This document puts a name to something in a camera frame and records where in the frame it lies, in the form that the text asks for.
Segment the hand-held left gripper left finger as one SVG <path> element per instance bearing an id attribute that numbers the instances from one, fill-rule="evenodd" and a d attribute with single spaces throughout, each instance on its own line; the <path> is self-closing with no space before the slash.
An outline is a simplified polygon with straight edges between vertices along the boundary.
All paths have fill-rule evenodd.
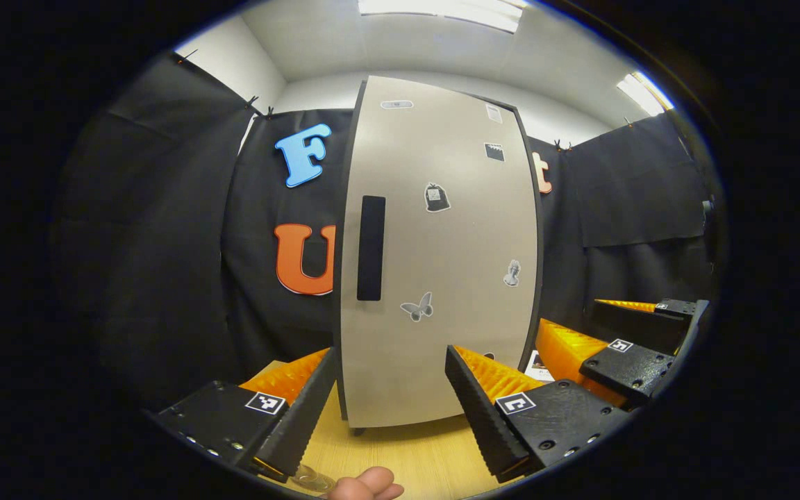
<path id="1" fill-rule="evenodd" d="M 295 476 L 336 381 L 330 348 L 237 385 L 212 381 L 147 418 L 245 476 Z"/>

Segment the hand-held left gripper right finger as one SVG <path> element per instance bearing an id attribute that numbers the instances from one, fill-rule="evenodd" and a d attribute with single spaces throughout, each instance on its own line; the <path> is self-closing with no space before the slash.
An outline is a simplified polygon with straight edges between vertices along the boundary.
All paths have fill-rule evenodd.
<path id="1" fill-rule="evenodd" d="M 514 389 L 492 401 L 453 345 L 447 346 L 445 374 L 499 482 L 564 468 L 631 421 L 630 412 L 569 379 Z"/>

